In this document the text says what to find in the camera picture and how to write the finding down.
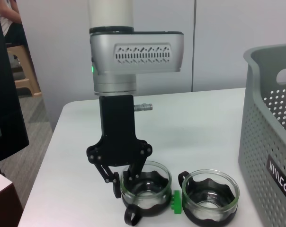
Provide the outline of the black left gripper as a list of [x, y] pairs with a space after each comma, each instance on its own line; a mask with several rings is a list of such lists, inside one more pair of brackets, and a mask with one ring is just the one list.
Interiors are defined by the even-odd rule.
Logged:
[[152, 147], [136, 137], [132, 95], [101, 96], [99, 107], [102, 135], [97, 144], [87, 148], [87, 156], [105, 183], [113, 184], [113, 193], [119, 199], [120, 176], [109, 166], [128, 166], [123, 171], [123, 184], [128, 184], [141, 174], [147, 157], [151, 155], [147, 150]]

